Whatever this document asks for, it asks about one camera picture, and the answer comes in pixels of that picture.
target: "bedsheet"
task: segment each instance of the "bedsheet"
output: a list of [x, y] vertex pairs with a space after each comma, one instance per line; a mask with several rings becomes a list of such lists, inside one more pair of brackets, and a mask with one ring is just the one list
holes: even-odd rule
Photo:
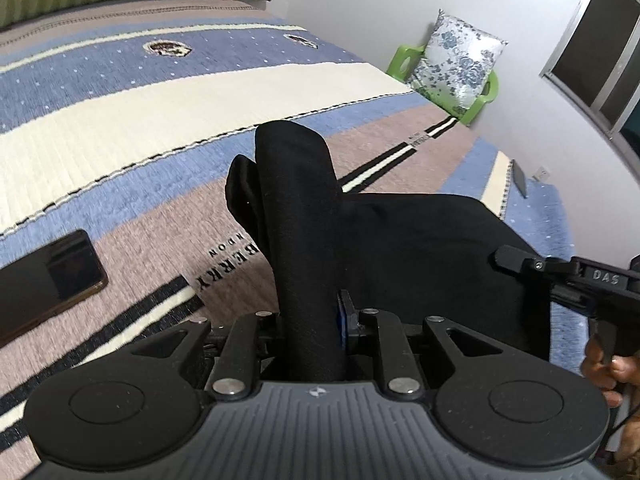
[[[196, 313], [276, 308], [267, 261], [226, 210], [229, 164], [288, 118], [323, 135], [345, 192], [475, 197], [543, 255], [569, 257], [558, 191], [407, 86], [231, 0], [115, 2], [0, 32], [0, 267], [85, 229], [105, 290], [0, 349], [0, 479], [37, 457], [21, 421], [47, 376]], [[552, 359], [584, 320], [554, 306]]]

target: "human hand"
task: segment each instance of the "human hand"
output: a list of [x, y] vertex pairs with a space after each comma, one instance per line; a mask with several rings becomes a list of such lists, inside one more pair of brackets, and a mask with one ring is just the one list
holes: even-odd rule
[[[622, 403], [622, 394], [614, 391], [617, 383], [628, 383], [636, 386], [631, 399], [631, 409], [640, 402], [640, 358], [614, 356], [610, 365], [602, 364], [604, 352], [595, 336], [592, 336], [584, 349], [584, 361], [580, 366], [581, 373], [595, 386], [602, 390], [610, 408], [617, 408]], [[629, 459], [640, 449], [640, 410], [635, 413], [622, 430], [620, 448], [615, 453], [616, 462]]]

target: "cream stripe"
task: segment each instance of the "cream stripe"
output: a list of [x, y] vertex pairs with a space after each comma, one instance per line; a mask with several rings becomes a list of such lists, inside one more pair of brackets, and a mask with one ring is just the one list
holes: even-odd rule
[[411, 89], [366, 63], [180, 78], [62, 108], [0, 136], [0, 232], [158, 153], [271, 120]]
[[347, 193], [347, 192], [351, 191], [358, 184], [363, 183], [371, 175], [373, 175], [377, 171], [379, 171], [382, 168], [384, 168], [387, 164], [390, 164], [391, 162], [396, 160], [396, 158], [398, 158], [399, 156], [404, 155], [406, 152], [410, 152], [411, 150], [414, 150], [414, 147], [412, 145], [408, 144], [402, 150], [398, 150], [397, 152], [393, 153], [392, 155], [389, 155], [385, 160], [382, 160], [381, 162], [377, 163], [373, 168], [369, 168], [367, 171], [365, 171], [364, 173], [359, 174], [356, 178], [354, 178], [350, 182], [347, 182], [344, 186], [342, 186], [342, 192]]
[[277, 30], [305, 30], [302, 27], [295, 27], [294, 25], [269, 25], [268, 23], [237, 23], [237, 24], [225, 24], [219, 23], [217, 25], [190, 25], [188, 27], [163, 27], [163, 28], [150, 28], [149, 30], [138, 30], [136, 32], [124, 32], [122, 34], [115, 34], [114, 36], [105, 36], [104, 38], [93, 38], [91, 40], [78, 41], [76, 43], [69, 43], [66, 45], [50, 48], [44, 52], [39, 52], [33, 56], [25, 57], [14, 61], [12, 63], [0, 66], [0, 74], [9, 72], [14, 68], [19, 68], [29, 63], [45, 59], [56, 54], [62, 54], [76, 48], [82, 48], [84, 46], [109, 43], [110, 41], [130, 40], [131, 38], [141, 38], [143, 36], [158, 36], [159, 34], [176, 34], [178, 32], [196, 32], [199, 30], [244, 30], [247, 28], [276, 28]]
[[[320, 112], [326, 112], [326, 111], [329, 111], [329, 110], [336, 110], [337, 108], [342, 108], [342, 107], [345, 107], [345, 106], [349, 106], [350, 104], [354, 104], [354, 103], [366, 103], [368, 101], [373, 101], [373, 100], [375, 100], [377, 98], [378, 97], [373, 97], [373, 98], [369, 98], [369, 99], [362, 99], [360, 101], [351, 101], [350, 103], [338, 104], [338, 105], [330, 106], [330, 107], [327, 107], [327, 108], [322, 108], [320, 110]], [[315, 111], [312, 111], [312, 112], [305, 112], [305, 113], [297, 114], [297, 115], [294, 115], [294, 116], [289, 116], [288, 119], [293, 121], [293, 120], [300, 119], [300, 118], [303, 118], [303, 117], [307, 117], [309, 115], [313, 115], [313, 114], [316, 114], [316, 113], [318, 113], [318, 110], [315, 110]], [[240, 134], [240, 133], [243, 133], [243, 132], [247, 132], [250, 129], [251, 128], [240, 128], [239, 130], [234, 130], [232, 132], [225, 132], [224, 136], [226, 137], [226, 136], [233, 135], [233, 134]], [[60, 197], [55, 202], [47, 204], [47, 206], [45, 206], [44, 209], [40, 209], [40, 210], [32, 213], [27, 218], [23, 219], [19, 224], [14, 224], [12, 227], [10, 227], [8, 229], [5, 229], [4, 231], [0, 232], [0, 240], [2, 240], [2, 237], [4, 237], [4, 236], [8, 236], [10, 234], [15, 233], [18, 229], [20, 229], [21, 227], [24, 227], [28, 223], [33, 222], [33, 221], [35, 221], [38, 218], [41, 218], [43, 216], [46, 216], [47, 213], [49, 213], [53, 209], [56, 209], [56, 208], [60, 207], [61, 205], [65, 204], [66, 202], [69, 202], [70, 200], [73, 200], [79, 194], [81, 194], [81, 193], [83, 193], [85, 191], [89, 191], [89, 190], [93, 189], [94, 187], [100, 186], [101, 184], [105, 183], [108, 180], [112, 180], [114, 178], [117, 178], [117, 177], [127, 173], [127, 171], [131, 171], [131, 170], [133, 170], [135, 168], [141, 168], [142, 166], [146, 166], [147, 164], [151, 164], [151, 163], [155, 162], [156, 160], [161, 160], [162, 158], [167, 158], [168, 156], [176, 155], [177, 153], [186, 152], [186, 151], [190, 150], [191, 148], [195, 148], [196, 146], [201, 146], [203, 144], [209, 144], [210, 142], [213, 142], [214, 140], [218, 139], [219, 137], [220, 137], [220, 135], [216, 134], [213, 137], [209, 137], [207, 139], [196, 140], [195, 142], [192, 142], [191, 144], [188, 144], [187, 146], [174, 148], [172, 150], [168, 150], [166, 152], [163, 152], [160, 155], [156, 155], [156, 156], [153, 156], [153, 157], [145, 158], [143, 160], [140, 160], [139, 162], [136, 162], [133, 165], [129, 165], [129, 166], [126, 166], [124, 168], [120, 168], [119, 170], [116, 170], [113, 173], [105, 175], [100, 180], [94, 180], [92, 182], [89, 182], [85, 186], [82, 186], [82, 187], [78, 188], [77, 190]]]
[[511, 161], [508, 156], [503, 152], [498, 152], [495, 157], [494, 168], [491, 170], [491, 175], [489, 175], [489, 180], [486, 183], [484, 193], [480, 199], [496, 216], [500, 216], [504, 187], [507, 185], [510, 163]]
[[[160, 319], [162, 319], [162, 317], [171, 312], [175, 307], [184, 303], [185, 301], [189, 301], [195, 295], [195, 291], [190, 286], [186, 286], [183, 290], [180, 290], [170, 298], [167, 298], [162, 303], [157, 304], [151, 311], [138, 318], [135, 323], [128, 326], [116, 337], [95, 349], [95, 351], [85, 357], [80, 364], [85, 364], [89, 361], [97, 359], [98, 357], [102, 357], [113, 351], [116, 351], [121, 346], [126, 345], [126, 343], [129, 343], [133, 339], [135, 339], [146, 327], [152, 325], [156, 321], [159, 321]], [[25, 401], [21, 402], [20, 404], [6, 412], [4, 415], [0, 416], [0, 433], [14, 425], [16, 422], [18, 422], [18, 420], [22, 418], [22, 414], [24, 413], [24, 403]]]

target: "smartphone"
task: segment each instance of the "smartphone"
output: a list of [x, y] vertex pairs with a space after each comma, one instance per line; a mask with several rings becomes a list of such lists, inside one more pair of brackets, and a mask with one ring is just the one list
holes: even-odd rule
[[82, 230], [40, 247], [0, 269], [0, 347], [108, 283]]
[[513, 182], [516, 185], [516, 187], [518, 188], [518, 190], [520, 191], [520, 194], [526, 198], [527, 197], [527, 177], [524, 176], [524, 171], [522, 171], [522, 168], [519, 166], [519, 164], [514, 160], [511, 161], [513, 163], [512, 165], [512, 177], [513, 177]]

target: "black fabric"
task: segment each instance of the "black fabric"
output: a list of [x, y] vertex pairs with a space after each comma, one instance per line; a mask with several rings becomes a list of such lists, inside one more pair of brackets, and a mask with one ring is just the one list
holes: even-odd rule
[[342, 190], [329, 149], [313, 130], [273, 121], [255, 132], [255, 161], [293, 378], [341, 380], [335, 256]]
[[231, 162], [225, 184], [226, 207], [270, 260], [269, 237], [262, 206], [258, 167], [244, 155]]
[[445, 194], [346, 195], [345, 284], [356, 308], [420, 324], [444, 316], [548, 360], [548, 287], [495, 270], [501, 245], [535, 251], [473, 198]]
[[[347, 288], [356, 308], [378, 307], [419, 324], [438, 314], [548, 359], [548, 289], [495, 270], [503, 244], [535, 252], [477, 200], [453, 195], [343, 194], [324, 140], [289, 121], [256, 131], [260, 189], [228, 182], [230, 211], [248, 232], [264, 218], [278, 301], [296, 374], [308, 381], [344, 373], [335, 317]], [[230, 180], [242, 175], [232, 171]], [[234, 190], [243, 191], [236, 196]], [[261, 194], [251, 214], [238, 202]]]

